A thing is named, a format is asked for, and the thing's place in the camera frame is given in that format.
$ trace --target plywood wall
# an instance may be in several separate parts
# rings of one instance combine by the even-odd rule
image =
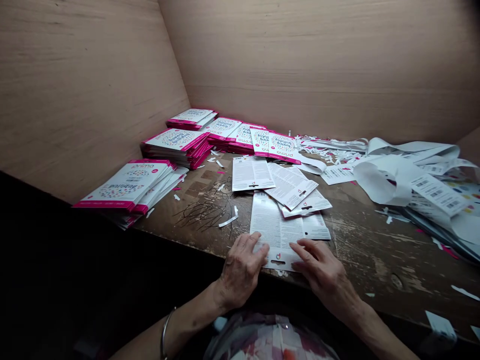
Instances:
[[[76,202],[189,106],[155,0],[0,2],[0,170]]]
[[[159,0],[192,106],[286,133],[456,142],[480,124],[469,1]]]

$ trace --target stack of product cards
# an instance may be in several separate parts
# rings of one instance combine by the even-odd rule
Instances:
[[[229,143],[234,142],[235,138],[231,134],[242,124],[240,120],[219,117],[206,126],[203,131],[208,132],[208,142],[216,147],[216,150],[225,150],[229,148]]]
[[[208,132],[168,128],[140,145],[144,157],[168,159],[189,169],[198,168],[213,147]]]
[[[280,214],[277,202],[263,191],[255,191],[251,208],[250,234],[258,231],[261,238],[255,245],[255,251],[263,244],[269,244],[269,269],[294,271],[292,263],[302,259],[290,248],[302,238],[330,240],[330,231],[320,213],[310,216],[285,218]]]
[[[202,131],[217,115],[213,110],[189,109],[172,117],[166,122],[166,126],[175,129]]]
[[[299,175],[274,162],[269,162],[268,167],[275,187],[265,190],[265,192],[290,211],[305,201],[307,196],[318,186],[315,181],[306,179],[303,174]]]
[[[240,155],[255,155],[254,144],[252,142],[252,134],[250,128],[254,129],[266,129],[264,126],[255,125],[248,122],[244,122],[236,128],[230,138],[235,139],[228,143],[228,152]]]
[[[274,188],[267,160],[259,156],[234,157],[232,191]]]
[[[131,160],[73,207],[130,213],[153,186],[176,168],[176,165],[165,159]]]

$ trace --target instruction leaflet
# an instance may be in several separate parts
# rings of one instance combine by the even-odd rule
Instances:
[[[274,188],[267,160],[258,156],[234,157],[232,191]]]

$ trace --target worn table surface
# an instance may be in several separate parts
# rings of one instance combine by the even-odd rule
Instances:
[[[204,167],[190,171],[178,185],[181,190],[174,192],[180,201],[169,193],[135,227],[224,258],[236,237],[250,229],[253,196],[231,190],[232,157],[236,156],[223,153],[224,168],[205,161]],[[387,224],[386,217],[375,212],[383,206],[373,203],[355,183],[329,186],[319,176],[304,174],[319,184],[317,189],[333,205],[322,210],[332,236],[330,248],[364,301],[377,311],[422,325],[429,324],[425,310],[431,311],[449,319],[459,336],[477,341],[470,325],[480,327],[480,302],[451,285],[479,296],[478,268],[439,250],[412,223],[393,220]],[[219,228],[234,215],[234,205],[238,219]],[[263,271],[278,276],[274,270]],[[282,279],[307,285],[299,273],[289,272]]]

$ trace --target bangle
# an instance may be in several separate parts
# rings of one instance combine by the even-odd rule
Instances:
[[[168,360],[167,354],[165,353],[164,349],[164,342],[165,342],[165,331],[167,330],[167,325],[169,324],[170,317],[174,313],[174,311],[177,309],[175,306],[171,311],[170,314],[168,314],[165,323],[163,324],[163,330],[161,332],[161,338],[160,338],[160,360]]]

